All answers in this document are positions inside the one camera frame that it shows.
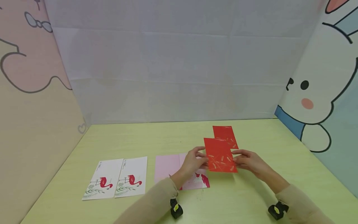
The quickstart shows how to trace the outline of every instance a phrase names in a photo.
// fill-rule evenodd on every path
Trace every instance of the red envelope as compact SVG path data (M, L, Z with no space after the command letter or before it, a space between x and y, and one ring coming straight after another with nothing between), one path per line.
M237 173L230 147L225 140L204 138L204 143L210 171Z
M239 149L236 143L234 131L231 126L213 126L214 137L218 139L226 140L231 149Z

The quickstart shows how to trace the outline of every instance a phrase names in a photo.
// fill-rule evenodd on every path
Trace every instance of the heart doodle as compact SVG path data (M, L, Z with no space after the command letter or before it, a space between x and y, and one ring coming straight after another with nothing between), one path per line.
M84 134L86 132L86 129L87 129L86 123L83 123L82 125L79 125L77 127L78 132L80 132L81 134Z

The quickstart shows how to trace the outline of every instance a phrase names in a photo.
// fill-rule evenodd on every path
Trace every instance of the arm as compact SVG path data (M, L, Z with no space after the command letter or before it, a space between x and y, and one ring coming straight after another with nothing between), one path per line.
M208 158L195 147L185 157L182 167L170 178L159 181L145 195L127 208L114 224L153 224L170 210L170 200L198 169L207 169Z
M276 198L288 205L289 220L294 224L332 224L323 212L294 185L288 183L275 172L256 153L247 150L235 150L233 154L241 154L234 158L238 168L251 171L257 178L265 182L275 193Z
M170 178L161 180L127 208L114 224L155 223L170 210L170 200L177 195L178 189Z

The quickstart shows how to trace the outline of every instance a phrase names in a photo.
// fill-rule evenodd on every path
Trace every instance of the white backdrop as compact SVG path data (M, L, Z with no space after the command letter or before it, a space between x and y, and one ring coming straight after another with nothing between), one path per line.
M46 0L89 124L271 118L325 0Z

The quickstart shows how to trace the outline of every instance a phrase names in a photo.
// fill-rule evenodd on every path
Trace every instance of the bunny eye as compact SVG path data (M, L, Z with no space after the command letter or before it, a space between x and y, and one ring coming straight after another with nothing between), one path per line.
M307 80L305 80L305 81L301 82L301 89L306 90L309 85L310 85L310 83Z

